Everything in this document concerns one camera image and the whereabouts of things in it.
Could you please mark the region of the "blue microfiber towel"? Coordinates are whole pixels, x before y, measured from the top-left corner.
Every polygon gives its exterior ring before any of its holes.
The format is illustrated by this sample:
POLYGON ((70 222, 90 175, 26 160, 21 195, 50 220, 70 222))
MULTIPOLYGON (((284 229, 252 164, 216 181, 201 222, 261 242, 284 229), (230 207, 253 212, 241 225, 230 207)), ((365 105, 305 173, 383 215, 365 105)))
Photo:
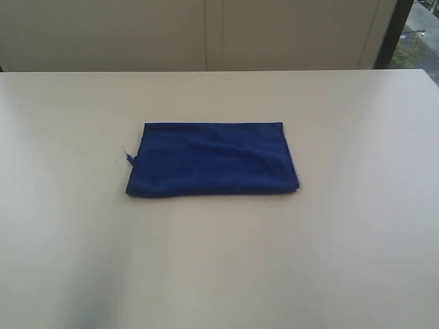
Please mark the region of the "blue microfiber towel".
POLYGON ((127 160, 131 197, 284 195, 300 187, 281 122, 146 123, 127 160))

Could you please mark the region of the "dark window frame post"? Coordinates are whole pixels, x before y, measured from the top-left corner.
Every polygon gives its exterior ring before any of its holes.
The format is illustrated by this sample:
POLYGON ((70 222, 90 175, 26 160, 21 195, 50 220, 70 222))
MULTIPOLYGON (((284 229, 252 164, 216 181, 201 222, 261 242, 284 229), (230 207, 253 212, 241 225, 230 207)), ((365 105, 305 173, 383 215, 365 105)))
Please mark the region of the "dark window frame post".
POLYGON ((413 6, 413 0, 398 0, 373 69, 387 69, 413 6))

